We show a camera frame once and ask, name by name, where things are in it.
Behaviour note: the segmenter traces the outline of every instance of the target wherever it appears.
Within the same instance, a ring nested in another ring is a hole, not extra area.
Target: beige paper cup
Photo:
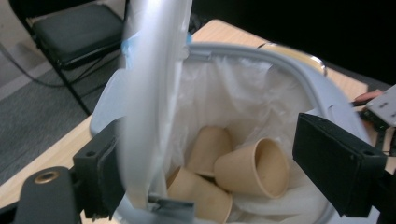
[[[167,187],[169,198],[195,202],[198,218],[225,223],[230,215],[231,194],[184,168],[174,171],[167,179]]]
[[[198,175],[214,177],[215,161],[232,151],[232,139],[226,129],[206,126],[200,130],[187,162],[187,169]]]
[[[289,185],[289,164],[277,143],[263,138],[215,163],[216,183],[231,192],[279,198]]]

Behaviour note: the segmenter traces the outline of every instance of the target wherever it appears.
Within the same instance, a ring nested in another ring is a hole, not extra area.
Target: cable
[[[99,90],[101,90],[106,84],[107,84],[107,82],[106,82],[106,83],[103,83],[103,84],[100,84],[99,86],[97,86],[97,87],[91,89],[90,91],[87,91],[87,92],[82,93],[82,94],[80,95],[80,97],[81,97],[81,98],[84,98],[85,96],[87,96],[87,95],[93,93],[94,91],[99,91]]]
[[[8,51],[6,50],[6,48],[3,46],[2,43],[0,43],[0,51],[3,53],[3,55],[9,60],[11,61],[24,75],[26,75],[27,77],[29,77],[29,79],[31,79],[33,82],[46,86],[46,87],[51,87],[51,88],[62,88],[64,87],[64,85],[61,84],[49,84],[49,83],[45,83],[42,82],[34,77],[32,77],[31,75],[29,75],[15,60],[14,58],[8,53]]]
[[[4,56],[11,61],[24,75],[26,75],[27,77],[29,77],[29,79],[31,79],[33,82],[46,86],[46,87],[50,87],[50,88],[62,88],[65,87],[64,84],[50,84],[50,83],[46,83],[43,81],[38,80],[37,78],[32,77],[31,75],[29,75],[26,70],[24,70],[15,60],[14,58],[11,56],[10,53],[8,53],[8,51],[6,50],[6,48],[3,46],[2,43],[0,43],[0,51],[4,54]],[[99,64],[99,62],[101,62],[105,57],[102,57],[98,60],[96,60],[95,63],[93,63],[92,65],[90,65],[88,68],[86,68],[80,75],[78,75],[78,77],[76,77],[75,79],[71,80],[69,83],[71,85],[81,81],[82,79],[88,77],[89,75],[91,75],[92,73],[96,72],[97,70],[99,70],[100,68],[102,68],[104,65],[114,61],[115,59],[117,59],[120,55],[117,54],[115,57],[113,57],[112,59],[108,60],[107,62],[105,62],[104,64],[101,64],[99,67],[97,67],[96,69],[90,71],[93,67],[95,67],[97,64]]]
[[[266,43],[260,44],[260,45],[257,47],[257,49],[260,49],[260,48],[264,47],[265,44],[266,44]]]

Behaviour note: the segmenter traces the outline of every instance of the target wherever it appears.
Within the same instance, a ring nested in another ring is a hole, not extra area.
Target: wooden table
[[[194,42],[222,42],[239,44],[251,47],[258,47],[266,43],[265,39],[247,33],[239,28],[231,26],[223,21],[213,20],[193,35]],[[353,78],[344,76],[332,69],[328,69],[328,77],[332,80],[348,97],[353,100],[356,96],[367,92],[367,85]],[[14,203],[19,199],[21,186],[24,180],[33,173],[52,166],[72,167],[72,157],[91,139],[89,131],[91,117],[82,121],[75,129],[65,135],[56,144],[46,150],[41,156],[24,167],[20,172],[11,177],[0,187],[0,207]],[[367,129],[372,141],[375,140],[375,133]],[[387,164],[387,170],[396,168],[396,160],[391,158]],[[91,223],[90,220],[83,219],[83,223]],[[95,223],[109,223],[108,220],[100,219]]]

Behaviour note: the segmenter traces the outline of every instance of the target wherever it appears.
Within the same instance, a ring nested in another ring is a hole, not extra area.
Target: black chair
[[[99,60],[119,49],[124,20],[105,4],[92,0],[8,1],[63,84],[90,115],[64,71]],[[128,4],[125,0],[124,18]]]

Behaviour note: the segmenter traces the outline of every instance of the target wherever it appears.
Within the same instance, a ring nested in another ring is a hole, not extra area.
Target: white plastic bag
[[[290,162],[290,186],[280,199],[233,195],[232,223],[312,223],[327,200],[292,160],[298,114],[312,109],[294,76],[267,62],[237,57],[183,64],[177,112],[163,170],[169,176],[184,166],[199,130],[227,128],[234,147],[262,137],[276,140]]]

